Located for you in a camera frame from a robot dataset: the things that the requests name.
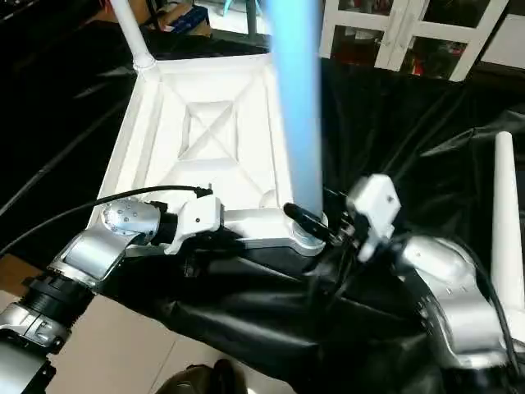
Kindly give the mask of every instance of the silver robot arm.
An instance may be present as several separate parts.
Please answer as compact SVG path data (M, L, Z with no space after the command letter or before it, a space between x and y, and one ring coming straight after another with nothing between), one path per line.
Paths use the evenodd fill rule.
M76 236L27 294L0 313L0 392L43 394L71 328L126 254L176 254L188 238L216 231L223 217L214 195L188 201L177 213L163 203L121 199L103 207L100 221Z
M362 263L392 245L400 209L392 180L372 175L349 193L347 209ZM394 272L416 301L437 363L443 369L505 365L502 330L493 305L480 292L473 258L461 246L434 236L407 235L394 254Z

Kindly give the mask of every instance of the white cabinet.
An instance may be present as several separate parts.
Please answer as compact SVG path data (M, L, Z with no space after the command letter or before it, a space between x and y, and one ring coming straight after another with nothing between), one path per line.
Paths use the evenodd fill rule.
M459 81L508 0L326 0L320 55Z

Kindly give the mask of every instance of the floor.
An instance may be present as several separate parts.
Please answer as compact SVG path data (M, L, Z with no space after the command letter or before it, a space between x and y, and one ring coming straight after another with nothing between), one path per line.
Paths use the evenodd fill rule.
M0 310L15 300L0 291ZM213 365L223 357L210 346L97 296L60 355L52 357L57 375L46 393L154 394L188 365ZM293 394L286 383L235 363L244 373L249 394Z
M212 29L234 31L236 33L247 34L248 22L246 21L246 2L235 0L226 16L222 15L224 7L223 1L195 0L195 4L206 7L210 18ZM257 32L260 34L270 34L269 24L264 15L257 16Z

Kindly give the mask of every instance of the black plastic sheet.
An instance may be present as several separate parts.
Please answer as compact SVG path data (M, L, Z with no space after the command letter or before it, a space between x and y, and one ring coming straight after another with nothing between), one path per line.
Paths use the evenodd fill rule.
M146 37L159 58L262 51L201 37ZM68 63L57 62L65 53ZM134 81L130 54L111 24L86 26L13 71L3 90L12 100L2 114L8 167L0 199L128 97ZM500 89L323 61L325 186L347 191L362 175L386 172L403 205L398 228L459 236L488 264L494 135L503 129L514 134L518 170L523 168L523 111L505 111L522 101ZM0 218L3 244L96 196L122 115L106 121ZM337 209L329 199L326 212L334 222ZM50 226L13 252L45 267L87 217ZM335 301L327 290L334 285L330 273L323 286L312 286L322 256L306 259L286 248L205 254L195 276L187 275L186 264L184 256L127 261L105 294L286 380L297 392L441 392L440 371L412 301L387 261L370 266Z

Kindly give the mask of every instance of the white cylinder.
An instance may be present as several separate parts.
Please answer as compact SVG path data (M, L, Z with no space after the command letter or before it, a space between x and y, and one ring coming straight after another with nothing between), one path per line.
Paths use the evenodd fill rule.
M150 68L155 64L155 59L148 51L144 37L140 33L139 25L127 0L111 0L113 11L126 37L133 64L137 70Z
M277 69L294 202L322 217L317 0L271 0Z
M506 308L525 309L522 238L512 135L495 138L492 282Z

